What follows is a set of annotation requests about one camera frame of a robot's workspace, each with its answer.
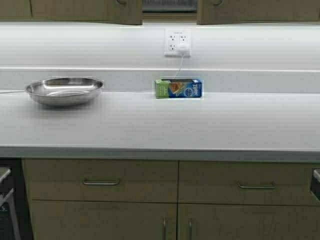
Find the right robot base edge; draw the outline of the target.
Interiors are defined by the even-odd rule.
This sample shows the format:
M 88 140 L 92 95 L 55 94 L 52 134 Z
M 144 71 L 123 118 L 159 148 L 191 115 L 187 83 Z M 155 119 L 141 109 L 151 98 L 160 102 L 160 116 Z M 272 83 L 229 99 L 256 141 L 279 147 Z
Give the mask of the right robot base edge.
M 312 172 L 310 191 L 320 200 L 320 169 L 316 168 Z

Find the left robot base edge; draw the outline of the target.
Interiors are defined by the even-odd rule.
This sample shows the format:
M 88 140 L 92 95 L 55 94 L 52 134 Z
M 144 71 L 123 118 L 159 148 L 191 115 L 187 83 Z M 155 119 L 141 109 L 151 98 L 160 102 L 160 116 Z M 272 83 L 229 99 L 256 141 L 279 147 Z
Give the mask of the left robot base edge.
M 10 168 L 0 168 L 0 206 L 8 201 L 13 194 L 13 180 Z

